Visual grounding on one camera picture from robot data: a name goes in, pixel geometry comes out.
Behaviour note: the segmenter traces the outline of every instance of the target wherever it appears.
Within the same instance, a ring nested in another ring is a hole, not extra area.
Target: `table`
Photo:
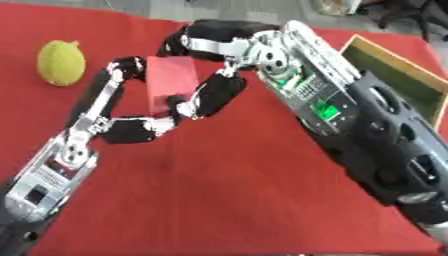
[[[120,56],[152,55],[180,24],[126,14],[0,4],[0,178],[14,175],[63,127],[93,74]],[[353,31],[316,29],[336,48]],[[360,33],[445,76],[413,36]],[[36,74],[47,41],[77,40],[87,71],[57,88]],[[200,79],[220,67],[197,61]],[[433,252],[437,244],[384,208],[327,159],[254,74],[216,117],[186,121],[148,144],[98,141],[99,167],[32,255]],[[131,82],[119,114],[146,110]],[[441,132],[448,135],[448,122]]]

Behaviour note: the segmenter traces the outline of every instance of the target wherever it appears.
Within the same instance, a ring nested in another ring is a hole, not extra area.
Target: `black chair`
[[[384,4],[385,2],[393,3],[396,1],[382,1],[379,4]],[[380,27],[381,29],[385,29],[390,22],[403,18],[411,18],[415,20],[419,25],[422,32],[422,38],[425,41],[429,41],[428,23],[437,24],[448,29],[447,0],[425,0],[419,7],[411,6],[409,1],[401,2],[402,3],[400,10],[383,16],[378,22],[378,27]],[[448,41],[448,35],[444,36],[443,40]]]

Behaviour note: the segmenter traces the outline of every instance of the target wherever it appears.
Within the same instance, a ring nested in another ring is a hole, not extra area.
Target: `red cube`
[[[193,59],[177,56],[148,57],[146,85],[150,116],[166,116],[168,96],[182,95],[188,100],[199,85]]]

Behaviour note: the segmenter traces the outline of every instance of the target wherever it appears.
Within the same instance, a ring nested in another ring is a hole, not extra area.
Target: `white floor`
[[[386,30],[376,25],[376,20],[387,13],[381,7],[373,8],[367,16],[336,17],[319,14],[313,0],[0,0],[30,4],[48,4],[68,7],[113,9],[134,15],[171,20],[200,18],[254,20],[282,24],[298,19],[315,27],[344,28],[379,33],[416,34],[420,32],[411,20],[393,22]],[[448,42],[442,36],[448,30],[432,26],[431,45],[445,70],[448,71]]]

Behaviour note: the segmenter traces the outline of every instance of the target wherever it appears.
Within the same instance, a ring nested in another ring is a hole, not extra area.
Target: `yellow-green ball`
[[[45,81],[57,86],[68,86],[78,81],[86,68],[78,42],[51,41],[37,56],[37,71]]]

